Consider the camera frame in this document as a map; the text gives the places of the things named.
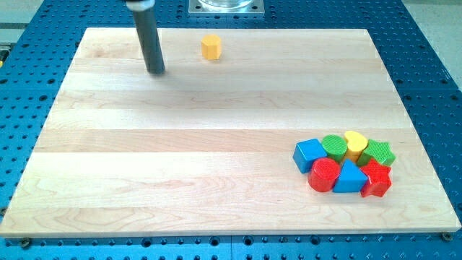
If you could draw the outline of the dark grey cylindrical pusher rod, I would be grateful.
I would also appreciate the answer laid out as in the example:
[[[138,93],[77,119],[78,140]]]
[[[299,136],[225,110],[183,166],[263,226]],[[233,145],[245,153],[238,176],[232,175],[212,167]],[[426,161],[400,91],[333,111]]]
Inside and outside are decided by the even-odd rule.
[[[155,0],[126,0],[132,12],[144,63],[150,74],[163,74],[165,64],[157,31]]]

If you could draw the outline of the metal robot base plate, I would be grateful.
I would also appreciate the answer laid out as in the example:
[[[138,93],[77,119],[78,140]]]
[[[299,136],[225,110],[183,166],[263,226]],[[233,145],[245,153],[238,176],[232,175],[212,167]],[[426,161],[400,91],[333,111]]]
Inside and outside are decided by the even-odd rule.
[[[264,0],[188,0],[190,17],[258,16],[265,14]]]

